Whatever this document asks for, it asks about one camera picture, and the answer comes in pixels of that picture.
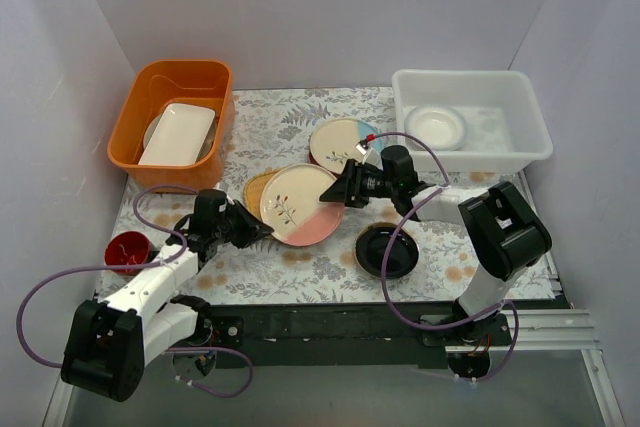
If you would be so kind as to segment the yellow woven bamboo tray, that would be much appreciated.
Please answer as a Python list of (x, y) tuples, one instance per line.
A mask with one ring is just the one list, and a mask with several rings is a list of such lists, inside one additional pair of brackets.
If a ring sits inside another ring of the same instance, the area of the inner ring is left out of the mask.
[(258, 174), (249, 179), (244, 187), (244, 205), (258, 219), (261, 219), (260, 202), (264, 188), (278, 172), (279, 170), (269, 170)]

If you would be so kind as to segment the cream and pink plate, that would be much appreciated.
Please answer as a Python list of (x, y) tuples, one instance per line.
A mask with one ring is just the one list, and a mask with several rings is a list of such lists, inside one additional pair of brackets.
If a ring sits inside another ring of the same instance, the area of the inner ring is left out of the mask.
[(277, 172), (260, 199), (261, 219), (272, 228), (272, 236), (293, 247), (311, 246), (328, 238), (340, 225), (345, 207), (319, 198), (335, 180), (328, 170), (308, 163)]

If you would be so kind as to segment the white ribbed soup plate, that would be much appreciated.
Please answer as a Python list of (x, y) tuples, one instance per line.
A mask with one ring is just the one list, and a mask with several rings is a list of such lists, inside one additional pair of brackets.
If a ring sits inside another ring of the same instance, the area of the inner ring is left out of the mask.
[(414, 107), (406, 115), (404, 127), (409, 135), (437, 151), (459, 149), (468, 134), (467, 123), (462, 115), (446, 106)]

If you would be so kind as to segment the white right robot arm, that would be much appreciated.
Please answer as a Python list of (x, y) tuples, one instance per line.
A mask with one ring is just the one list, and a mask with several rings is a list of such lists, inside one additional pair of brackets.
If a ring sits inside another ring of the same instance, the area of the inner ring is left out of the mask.
[(414, 329), (464, 344), (486, 336), (516, 280), (552, 247), (547, 228), (512, 183), (500, 182), (486, 190), (429, 184), (420, 180), (404, 146), (384, 148), (379, 166), (348, 161), (319, 197), (351, 208), (363, 208), (372, 198), (390, 200), (404, 222), (439, 221), (466, 229), (479, 266), (450, 315), (430, 324), (391, 310)]

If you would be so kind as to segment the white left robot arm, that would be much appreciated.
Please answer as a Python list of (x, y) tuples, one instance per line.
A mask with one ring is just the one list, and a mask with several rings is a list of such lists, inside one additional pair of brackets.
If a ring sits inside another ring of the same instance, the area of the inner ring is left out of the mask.
[(270, 236), (272, 227), (219, 188), (205, 189), (193, 210), (167, 229), (151, 266), (105, 299), (86, 300), (75, 311), (60, 368), (63, 382), (123, 402), (157, 357), (184, 355), (202, 375), (219, 354), (241, 360), (231, 327), (202, 298), (179, 293), (215, 256), (219, 246), (238, 249)]

